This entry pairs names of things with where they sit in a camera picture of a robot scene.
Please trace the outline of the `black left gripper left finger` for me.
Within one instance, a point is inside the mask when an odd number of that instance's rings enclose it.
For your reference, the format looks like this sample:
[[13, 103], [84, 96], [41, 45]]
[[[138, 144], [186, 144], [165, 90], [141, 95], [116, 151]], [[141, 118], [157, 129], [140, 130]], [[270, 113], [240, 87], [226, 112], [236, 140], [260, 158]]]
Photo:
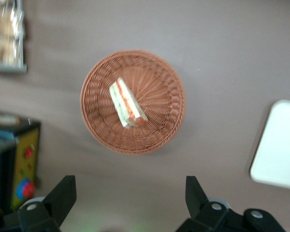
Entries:
[[65, 176], [42, 201], [30, 200], [17, 212], [22, 232], [59, 232], [77, 198], [74, 175]]

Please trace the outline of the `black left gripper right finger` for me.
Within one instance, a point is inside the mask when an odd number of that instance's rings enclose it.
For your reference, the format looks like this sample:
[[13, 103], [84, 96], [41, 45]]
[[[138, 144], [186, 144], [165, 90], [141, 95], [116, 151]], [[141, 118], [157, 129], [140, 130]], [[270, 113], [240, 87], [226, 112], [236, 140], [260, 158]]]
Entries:
[[190, 218], [177, 229], [178, 232], [231, 232], [226, 226], [230, 206], [226, 201], [210, 201], [194, 176], [186, 177], [186, 205]]

